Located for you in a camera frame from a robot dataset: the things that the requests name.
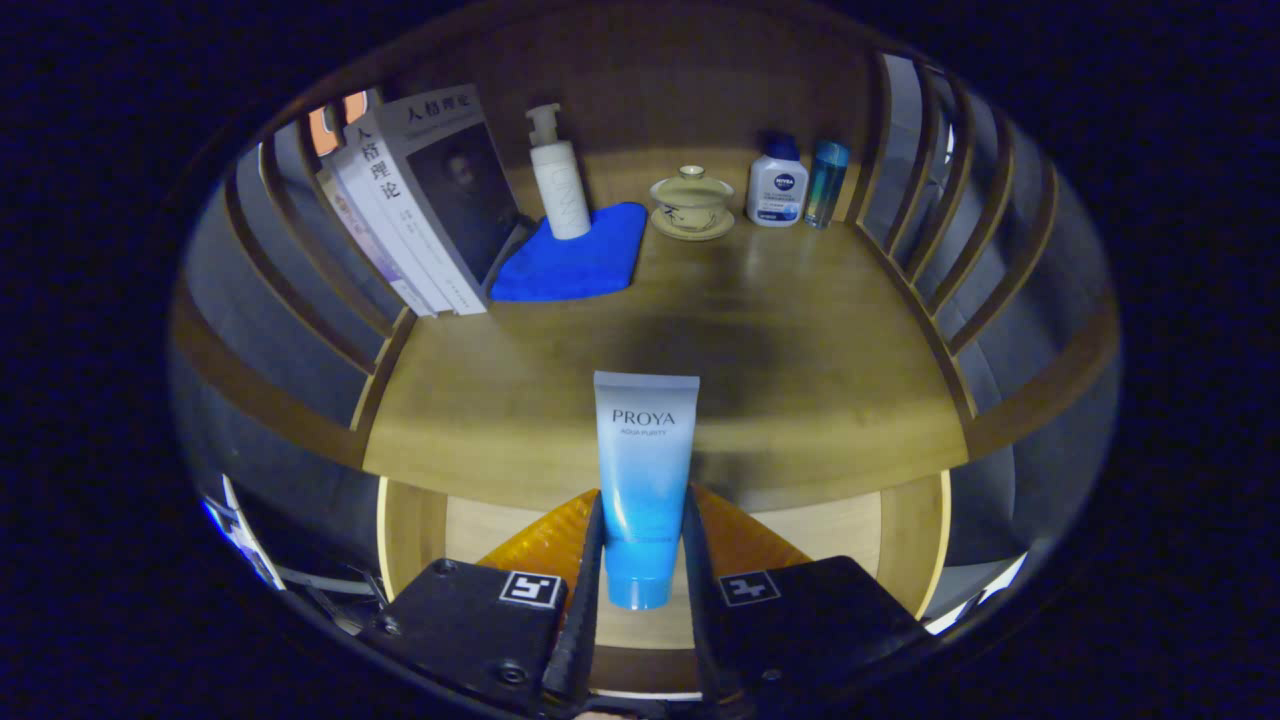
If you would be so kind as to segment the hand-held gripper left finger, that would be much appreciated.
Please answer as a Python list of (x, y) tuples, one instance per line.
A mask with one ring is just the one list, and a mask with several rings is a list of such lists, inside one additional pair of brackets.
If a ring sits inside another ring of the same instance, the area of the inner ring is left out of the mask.
[(358, 638), (471, 701), (572, 716), (589, 696), (604, 538), (602, 495), (589, 489), (479, 562), (435, 559)]

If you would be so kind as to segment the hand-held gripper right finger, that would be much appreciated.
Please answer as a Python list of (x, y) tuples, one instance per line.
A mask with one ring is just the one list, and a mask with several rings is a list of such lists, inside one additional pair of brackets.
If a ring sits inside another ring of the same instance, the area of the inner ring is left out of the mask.
[(856, 561), (810, 560), (700, 486), (687, 491), (682, 537), (708, 706), (845, 706), (933, 650)]

